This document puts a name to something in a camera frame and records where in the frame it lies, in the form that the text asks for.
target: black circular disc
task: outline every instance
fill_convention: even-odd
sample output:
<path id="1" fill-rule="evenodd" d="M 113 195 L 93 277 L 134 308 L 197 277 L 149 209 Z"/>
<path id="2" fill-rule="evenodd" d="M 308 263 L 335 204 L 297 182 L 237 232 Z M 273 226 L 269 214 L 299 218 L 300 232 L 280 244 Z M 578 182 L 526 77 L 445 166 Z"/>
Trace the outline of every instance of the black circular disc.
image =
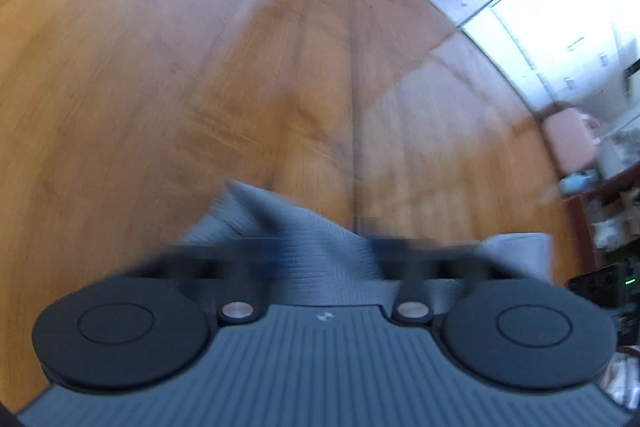
<path id="1" fill-rule="evenodd" d="M 449 312 L 443 338 L 473 373 L 532 390 L 594 380 L 616 349 L 613 323 L 601 309 L 533 279 L 481 283 Z"/>
<path id="2" fill-rule="evenodd" d="M 207 318 L 154 279 L 109 279 L 56 301 L 33 327 L 47 374 L 88 391 L 120 391 L 169 378 L 203 351 Z"/>

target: white logo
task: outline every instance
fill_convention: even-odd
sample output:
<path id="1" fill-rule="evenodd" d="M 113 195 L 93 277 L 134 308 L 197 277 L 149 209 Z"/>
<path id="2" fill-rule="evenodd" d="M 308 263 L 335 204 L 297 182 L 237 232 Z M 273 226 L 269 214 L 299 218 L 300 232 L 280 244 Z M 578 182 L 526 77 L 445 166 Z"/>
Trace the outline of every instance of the white logo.
<path id="1" fill-rule="evenodd" d="M 319 321 L 327 323 L 334 318 L 334 314 L 332 314 L 332 312 L 322 312 L 316 315 L 316 317 L 318 317 Z"/>

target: gray ribbed panel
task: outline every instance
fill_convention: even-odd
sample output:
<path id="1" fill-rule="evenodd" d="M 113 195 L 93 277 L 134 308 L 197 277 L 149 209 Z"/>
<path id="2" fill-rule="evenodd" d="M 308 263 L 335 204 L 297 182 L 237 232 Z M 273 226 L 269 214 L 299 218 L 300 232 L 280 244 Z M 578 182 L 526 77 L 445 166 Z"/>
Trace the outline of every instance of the gray ribbed panel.
<path id="1" fill-rule="evenodd" d="M 53 387 L 19 418 L 27 427 L 602 427 L 628 413 L 592 385 L 533 396 L 485 387 L 428 331 L 396 327 L 376 307 L 274 306 L 254 325 L 220 331 L 169 382 L 122 396 Z"/>

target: pink object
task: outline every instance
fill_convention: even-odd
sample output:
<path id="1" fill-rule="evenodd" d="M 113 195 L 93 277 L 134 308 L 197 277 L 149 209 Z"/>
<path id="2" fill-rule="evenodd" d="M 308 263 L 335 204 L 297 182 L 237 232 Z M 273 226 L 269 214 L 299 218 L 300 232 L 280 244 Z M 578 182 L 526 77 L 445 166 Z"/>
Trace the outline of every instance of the pink object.
<path id="1" fill-rule="evenodd" d="M 547 118 L 542 127 L 564 176 L 592 168 L 598 157 L 598 121 L 575 107 Z"/>

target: gray cloth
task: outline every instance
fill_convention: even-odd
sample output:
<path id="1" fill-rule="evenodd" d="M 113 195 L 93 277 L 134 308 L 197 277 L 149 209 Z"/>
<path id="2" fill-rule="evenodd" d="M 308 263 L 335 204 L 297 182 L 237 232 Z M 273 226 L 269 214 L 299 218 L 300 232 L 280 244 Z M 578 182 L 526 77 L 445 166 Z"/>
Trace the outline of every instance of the gray cloth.
<path id="1" fill-rule="evenodd" d="M 211 244 L 265 231 L 281 240 L 287 273 L 278 302 L 331 306 L 380 304 L 389 312 L 398 282 L 380 280 L 380 270 L 362 237 L 266 190 L 230 182 L 210 214 L 183 239 Z M 548 279 L 550 239 L 545 234 L 509 234 L 487 240 L 478 255 L 487 256 L 530 277 Z M 452 280 L 426 282 L 435 313 L 449 309 L 462 288 Z"/>

